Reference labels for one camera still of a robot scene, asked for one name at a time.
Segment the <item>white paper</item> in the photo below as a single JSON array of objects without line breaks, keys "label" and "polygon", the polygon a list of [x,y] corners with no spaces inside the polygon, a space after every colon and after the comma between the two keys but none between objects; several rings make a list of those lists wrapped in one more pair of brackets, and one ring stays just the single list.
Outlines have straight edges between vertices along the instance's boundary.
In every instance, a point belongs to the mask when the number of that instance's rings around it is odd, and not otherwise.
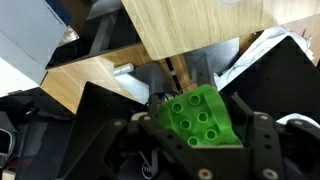
[{"label": "white paper", "polygon": [[0,97],[15,91],[25,91],[38,87],[38,84],[22,74],[0,57]]},{"label": "white paper", "polygon": [[0,32],[39,64],[47,65],[66,29],[45,0],[0,1]]},{"label": "white paper", "polygon": [[217,89],[219,91],[223,89],[287,36],[291,36],[306,53],[308,58],[313,60],[313,53],[308,49],[311,39],[306,40],[300,35],[290,32],[281,26],[266,29],[229,70],[219,78],[215,78]]}]

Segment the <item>hole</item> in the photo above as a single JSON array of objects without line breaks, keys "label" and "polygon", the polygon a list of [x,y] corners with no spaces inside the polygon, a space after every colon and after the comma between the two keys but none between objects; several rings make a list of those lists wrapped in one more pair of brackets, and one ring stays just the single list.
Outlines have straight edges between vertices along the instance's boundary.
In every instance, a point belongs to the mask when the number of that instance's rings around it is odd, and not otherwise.
[{"label": "hole", "polygon": [[172,110],[173,110],[173,112],[175,112],[175,113],[181,113],[182,110],[183,110],[183,107],[182,107],[182,105],[181,105],[180,103],[174,103],[174,104],[172,105]]},{"label": "hole", "polygon": [[279,179],[278,173],[275,172],[275,171],[272,170],[272,169],[264,169],[264,170],[262,171],[262,174],[263,174],[263,176],[264,176],[266,179],[269,179],[269,180]]},{"label": "hole", "polygon": [[180,123],[180,127],[181,127],[181,129],[183,129],[183,130],[188,130],[188,129],[190,129],[191,124],[190,124],[190,122],[189,122],[188,120],[183,120],[183,121],[181,121],[181,123]]},{"label": "hole", "polygon": [[265,137],[266,139],[271,139],[271,136],[269,136],[268,134],[265,134],[264,137]]},{"label": "hole", "polygon": [[150,118],[150,116],[145,116],[143,119],[146,121],[149,121],[151,118]]},{"label": "hole", "polygon": [[214,140],[216,137],[217,137],[217,133],[215,130],[208,130],[207,133],[206,133],[206,137],[207,139],[209,140]]},{"label": "hole", "polygon": [[301,121],[294,121],[293,123],[297,124],[297,125],[303,125],[303,123]]},{"label": "hole", "polygon": [[181,150],[182,146],[181,145],[177,145],[177,149]]},{"label": "hole", "polygon": [[272,149],[272,146],[269,145],[269,144],[265,144],[264,147],[267,148],[267,149]]},{"label": "hole", "polygon": [[263,120],[268,120],[268,116],[265,116],[265,115],[260,116],[260,118]]},{"label": "hole", "polygon": [[200,179],[212,179],[212,173],[208,169],[200,169],[198,172]]},{"label": "hole", "polygon": [[209,119],[209,116],[207,113],[202,112],[198,114],[198,120],[202,123],[206,122]]},{"label": "hole", "polygon": [[191,146],[198,145],[198,143],[199,143],[199,141],[198,141],[198,138],[196,138],[196,137],[190,137],[188,139],[188,144]]},{"label": "hole", "polygon": [[201,102],[200,96],[198,95],[192,95],[189,97],[189,102],[192,105],[198,105]]}]

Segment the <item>black plastic part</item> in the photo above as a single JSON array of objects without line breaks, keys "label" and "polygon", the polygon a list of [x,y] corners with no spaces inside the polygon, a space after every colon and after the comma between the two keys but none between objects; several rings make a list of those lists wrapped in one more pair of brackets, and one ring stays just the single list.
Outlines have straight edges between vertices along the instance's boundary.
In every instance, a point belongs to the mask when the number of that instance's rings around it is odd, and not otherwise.
[{"label": "black plastic part", "polygon": [[320,72],[290,36],[221,91],[275,120],[299,113],[320,122]]},{"label": "black plastic part", "polygon": [[295,135],[308,136],[320,143],[320,129],[311,123],[303,120],[289,120],[286,125],[286,130]]},{"label": "black plastic part", "polygon": [[149,104],[149,108],[148,108],[148,112],[151,115],[155,115],[158,113],[158,109],[159,109],[159,95],[158,94],[152,94],[151,97],[149,97],[148,99],[148,104]]},{"label": "black plastic part", "polygon": [[248,180],[253,177],[253,151],[251,148],[196,148],[215,168],[223,180]]},{"label": "black plastic part", "polygon": [[106,122],[61,179],[116,179],[115,170],[108,167],[107,158],[109,157],[105,155],[126,126],[127,123],[124,120],[116,119]]},{"label": "black plastic part", "polygon": [[183,170],[185,178],[199,179],[200,169],[208,169],[212,173],[212,180],[217,179],[215,169],[172,129],[164,129],[155,119],[140,118],[140,124],[148,133],[156,138],[162,148],[176,161]]},{"label": "black plastic part", "polygon": [[242,101],[237,93],[224,99],[232,120],[233,130],[241,139],[243,145],[249,147],[250,142],[253,141],[252,137],[254,133],[252,127],[254,120],[253,111]]},{"label": "black plastic part", "polygon": [[138,102],[87,82],[58,177],[64,177],[105,122],[111,119],[129,121],[140,109]]},{"label": "black plastic part", "polygon": [[290,180],[308,180],[305,175],[300,171],[299,167],[289,160],[288,158],[284,158],[284,163],[286,165],[287,177]]},{"label": "black plastic part", "polygon": [[280,141],[274,129],[273,119],[267,114],[258,114],[254,120],[254,171],[258,179],[265,179],[263,172],[270,169],[278,179],[286,179]]}]

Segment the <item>gray surface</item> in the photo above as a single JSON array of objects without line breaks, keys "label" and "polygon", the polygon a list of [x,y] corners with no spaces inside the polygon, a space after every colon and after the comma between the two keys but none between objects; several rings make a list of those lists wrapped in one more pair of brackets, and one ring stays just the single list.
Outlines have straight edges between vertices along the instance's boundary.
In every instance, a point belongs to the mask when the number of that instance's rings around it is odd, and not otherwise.
[{"label": "gray surface", "polygon": [[150,95],[154,93],[175,91],[174,86],[170,83],[158,64],[154,62],[138,67],[129,74],[149,85]]},{"label": "gray surface", "polygon": [[116,23],[117,13],[113,12],[108,15],[104,15],[101,19],[97,34],[92,43],[92,47],[89,55],[97,54],[103,50],[107,50],[109,47],[111,34],[113,32]]},{"label": "gray surface", "polygon": [[214,73],[220,74],[236,59],[239,51],[239,38],[200,48],[185,53],[188,72],[198,85],[215,86]]},{"label": "gray surface", "polygon": [[87,20],[116,11],[122,7],[120,0],[98,0],[90,11]]},{"label": "gray surface", "polygon": [[47,125],[48,123],[46,122],[32,122],[32,125],[29,125],[27,130],[27,139],[24,145],[27,147],[24,149],[24,157],[34,156],[39,152],[41,148],[42,136],[47,129]]},{"label": "gray surface", "polygon": [[11,121],[9,120],[7,113],[0,111],[0,129],[15,133],[17,130],[13,127]]},{"label": "gray surface", "polygon": [[37,84],[46,75],[46,64],[39,64],[1,32],[0,57]]}]

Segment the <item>wooden board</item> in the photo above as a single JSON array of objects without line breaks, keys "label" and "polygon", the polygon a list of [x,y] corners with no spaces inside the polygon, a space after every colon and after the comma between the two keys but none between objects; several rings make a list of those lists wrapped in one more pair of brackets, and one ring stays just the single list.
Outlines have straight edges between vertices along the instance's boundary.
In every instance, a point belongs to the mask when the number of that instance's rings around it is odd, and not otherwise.
[{"label": "wooden board", "polygon": [[320,13],[320,0],[122,0],[154,60]]},{"label": "wooden board", "polygon": [[320,15],[304,18],[283,26],[295,31],[306,39],[312,37],[310,46],[314,57],[312,62],[314,65],[317,65],[320,59]]},{"label": "wooden board", "polygon": [[254,35],[253,33],[240,36],[239,37],[239,57],[242,56],[247,49],[251,46],[252,43],[258,38],[258,35]]},{"label": "wooden board", "polygon": [[135,67],[152,62],[142,44],[104,53],[48,70],[41,88],[71,112],[76,113],[87,81],[121,94],[134,97],[114,78],[114,66],[132,63]]},{"label": "wooden board", "polygon": [[170,57],[170,60],[183,93],[187,93],[198,87],[197,83],[192,82],[190,79],[183,54]]}]

